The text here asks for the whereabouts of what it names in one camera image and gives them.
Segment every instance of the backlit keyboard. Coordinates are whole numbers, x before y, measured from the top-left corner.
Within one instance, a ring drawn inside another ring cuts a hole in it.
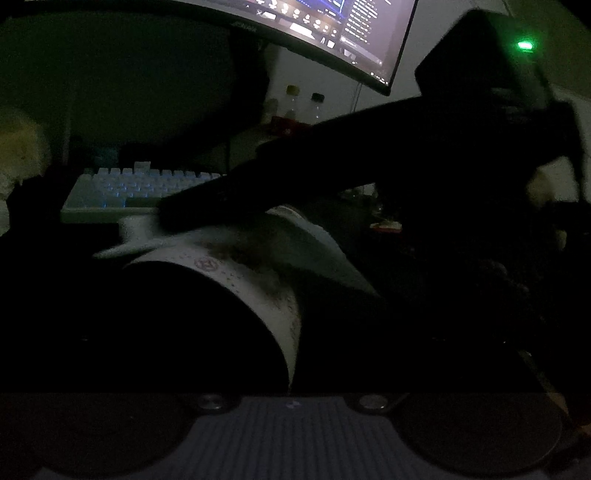
[[[63,223],[117,223],[125,216],[152,213],[161,198],[204,182],[218,173],[149,168],[100,168],[78,177],[61,209]]]

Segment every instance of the software interface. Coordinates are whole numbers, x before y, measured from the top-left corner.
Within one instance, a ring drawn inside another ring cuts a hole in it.
[[[183,0],[257,20],[314,44],[388,85],[415,0]]]

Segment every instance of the bottle cap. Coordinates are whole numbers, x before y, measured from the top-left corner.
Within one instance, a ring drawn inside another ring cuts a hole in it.
[[[285,89],[287,95],[299,95],[300,94],[300,87],[297,85],[288,85]]]

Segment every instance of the green light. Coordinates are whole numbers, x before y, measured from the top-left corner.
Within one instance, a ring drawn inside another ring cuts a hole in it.
[[[534,44],[532,42],[530,42],[529,40],[522,40],[517,43],[517,46],[521,50],[533,50],[534,49]]]

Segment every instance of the computer monitor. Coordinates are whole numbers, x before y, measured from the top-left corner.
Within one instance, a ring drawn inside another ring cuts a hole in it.
[[[417,0],[28,0],[18,13],[97,9],[250,31],[389,95]]]

